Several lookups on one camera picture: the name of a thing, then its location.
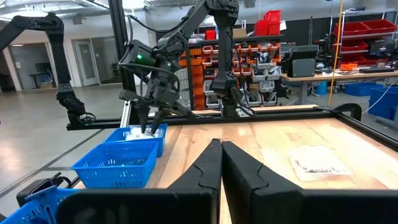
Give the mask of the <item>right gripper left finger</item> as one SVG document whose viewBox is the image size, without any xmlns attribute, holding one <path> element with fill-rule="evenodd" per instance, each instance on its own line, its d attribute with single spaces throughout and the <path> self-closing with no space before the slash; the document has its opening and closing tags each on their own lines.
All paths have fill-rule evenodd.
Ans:
<svg viewBox="0 0 398 224">
<path fill-rule="evenodd" d="M 166 189 L 83 189 L 59 206 L 58 223 L 218 223 L 223 147 L 212 139 Z"/>
</svg>

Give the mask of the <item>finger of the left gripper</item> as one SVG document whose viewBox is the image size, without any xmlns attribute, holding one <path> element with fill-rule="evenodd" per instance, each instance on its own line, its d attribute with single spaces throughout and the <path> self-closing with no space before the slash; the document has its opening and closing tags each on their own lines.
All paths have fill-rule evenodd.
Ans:
<svg viewBox="0 0 398 224">
<path fill-rule="evenodd" d="M 150 107 L 145 103 L 139 103 L 136 105 L 136 110 L 138 112 L 141 133 L 144 134 L 146 131 Z"/>
<path fill-rule="evenodd" d="M 152 121 L 151 133 L 155 134 L 163 120 L 171 113 L 170 108 L 159 108 Z"/>
</svg>

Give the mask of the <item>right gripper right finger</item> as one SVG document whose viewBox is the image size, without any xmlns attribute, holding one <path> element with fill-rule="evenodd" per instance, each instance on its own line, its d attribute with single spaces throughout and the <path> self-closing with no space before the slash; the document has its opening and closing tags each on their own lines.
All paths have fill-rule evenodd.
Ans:
<svg viewBox="0 0 398 224">
<path fill-rule="evenodd" d="M 222 147 L 233 223 L 397 224 L 396 190 L 303 189 L 231 141 Z"/>
</svg>

